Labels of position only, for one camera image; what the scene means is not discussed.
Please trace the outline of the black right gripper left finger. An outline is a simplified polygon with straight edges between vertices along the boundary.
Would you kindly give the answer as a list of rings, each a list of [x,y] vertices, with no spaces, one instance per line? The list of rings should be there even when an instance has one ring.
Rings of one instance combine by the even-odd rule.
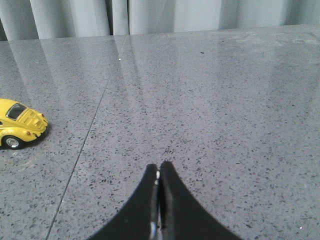
[[[155,164],[144,175],[122,209],[91,240],[156,240],[160,173]]]

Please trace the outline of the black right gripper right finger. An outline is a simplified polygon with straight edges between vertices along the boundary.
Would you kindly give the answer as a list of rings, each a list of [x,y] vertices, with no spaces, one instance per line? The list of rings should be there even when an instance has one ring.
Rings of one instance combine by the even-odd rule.
[[[193,197],[172,162],[160,167],[160,215],[164,240],[239,240]]]

